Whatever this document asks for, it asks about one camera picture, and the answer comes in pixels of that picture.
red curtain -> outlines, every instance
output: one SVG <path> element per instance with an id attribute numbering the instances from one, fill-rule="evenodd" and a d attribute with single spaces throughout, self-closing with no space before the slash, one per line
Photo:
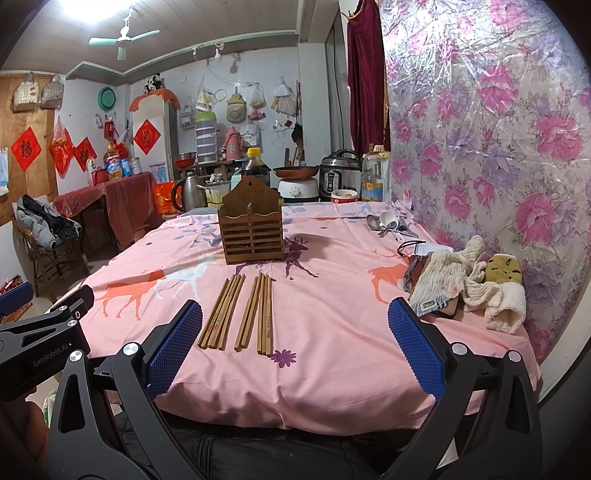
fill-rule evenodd
<path id="1" fill-rule="evenodd" d="M 382 27 L 375 0 L 359 0 L 347 25 L 348 84 L 353 147 L 365 153 L 369 144 L 390 150 L 390 121 Z"/>

person's hand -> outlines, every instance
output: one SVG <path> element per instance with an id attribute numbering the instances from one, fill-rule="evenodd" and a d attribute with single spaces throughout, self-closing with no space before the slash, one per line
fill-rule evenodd
<path id="1" fill-rule="evenodd" d="M 27 401 L 29 422 L 25 433 L 25 444 L 29 454 L 35 459 L 39 467 L 47 472 L 49 428 L 45 425 L 45 417 L 39 406 L 32 401 Z"/>

red paper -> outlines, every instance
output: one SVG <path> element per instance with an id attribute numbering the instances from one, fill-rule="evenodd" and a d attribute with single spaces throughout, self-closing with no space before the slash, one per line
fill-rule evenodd
<path id="1" fill-rule="evenodd" d="M 146 155 L 152 150 L 152 147 L 160 138 L 160 132 L 156 127 L 146 120 L 135 134 L 134 140 L 139 148 L 142 149 Z"/>
<path id="2" fill-rule="evenodd" d="M 33 163 L 39 153 L 41 153 L 41 145 L 37 141 L 37 137 L 31 127 L 27 128 L 25 132 L 18 137 L 10 147 L 14 157 L 23 171 L 26 171 L 29 165 Z"/>
<path id="3" fill-rule="evenodd" d="M 88 137 L 86 137 L 82 142 L 80 142 L 80 145 L 76 147 L 74 150 L 74 156 L 76 157 L 78 165 L 80 165 L 82 171 L 86 171 L 86 160 L 88 160 L 90 157 L 96 160 L 95 149 L 92 148 L 92 144 L 90 143 L 90 140 L 88 140 Z"/>

light fixture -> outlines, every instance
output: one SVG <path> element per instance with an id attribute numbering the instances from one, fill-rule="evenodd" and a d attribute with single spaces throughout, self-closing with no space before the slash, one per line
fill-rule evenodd
<path id="1" fill-rule="evenodd" d="M 224 48 L 224 43 L 220 43 L 219 45 L 216 44 L 216 55 L 214 56 L 214 60 L 215 61 L 222 61 L 222 54 L 220 53 L 220 51 L 222 51 Z"/>
<path id="2" fill-rule="evenodd" d="M 59 0 L 64 12 L 86 23 L 97 23 L 120 10 L 127 11 L 135 0 Z"/>

metal screw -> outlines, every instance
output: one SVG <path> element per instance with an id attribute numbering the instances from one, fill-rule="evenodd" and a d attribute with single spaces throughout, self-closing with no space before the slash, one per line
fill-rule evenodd
<path id="1" fill-rule="evenodd" d="M 123 353 L 125 355 L 133 355 L 137 353 L 139 350 L 139 345 L 137 343 L 128 343 L 123 347 Z"/>
<path id="2" fill-rule="evenodd" d="M 456 355 L 466 355 L 468 353 L 468 347 L 463 343 L 454 343 L 452 345 L 452 352 Z"/>
<path id="3" fill-rule="evenodd" d="M 512 350 L 511 352 L 509 352 L 509 360 L 515 363 L 521 362 L 521 355 L 519 354 L 519 352 Z"/>
<path id="4" fill-rule="evenodd" d="M 70 362 L 77 362 L 82 358 L 82 352 L 80 350 L 74 350 L 70 354 Z"/>

